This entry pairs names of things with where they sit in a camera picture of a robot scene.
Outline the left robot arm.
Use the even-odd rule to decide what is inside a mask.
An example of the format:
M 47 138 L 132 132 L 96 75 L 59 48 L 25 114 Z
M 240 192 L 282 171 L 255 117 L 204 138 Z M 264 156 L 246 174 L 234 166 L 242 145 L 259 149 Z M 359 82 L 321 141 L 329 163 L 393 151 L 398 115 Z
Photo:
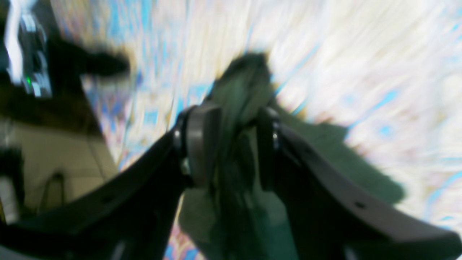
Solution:
M 128 58 L 62 38 L 48 0 L 1 1 L 2 121 L 101 136 L 81 76 L 123 78 Z

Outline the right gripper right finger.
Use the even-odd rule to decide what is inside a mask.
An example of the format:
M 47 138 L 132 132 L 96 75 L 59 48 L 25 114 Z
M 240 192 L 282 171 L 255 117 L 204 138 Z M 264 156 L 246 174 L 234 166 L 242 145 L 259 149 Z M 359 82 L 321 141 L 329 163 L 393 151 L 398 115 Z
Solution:
M 260 183 L 287 209 L 302 260 L 455 260 L 461 238 L 353 184 L 271 108 L 256 118 Z

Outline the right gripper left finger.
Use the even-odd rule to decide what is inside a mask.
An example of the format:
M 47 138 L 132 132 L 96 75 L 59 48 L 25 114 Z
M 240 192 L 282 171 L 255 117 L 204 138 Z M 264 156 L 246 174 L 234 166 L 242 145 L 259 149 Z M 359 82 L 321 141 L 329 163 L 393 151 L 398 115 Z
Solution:
M 160 260 L 183 191 L 207 188 L 221 108 L 184 110 L 137 162 L 92 193 L 1 225 L 2 260 Z

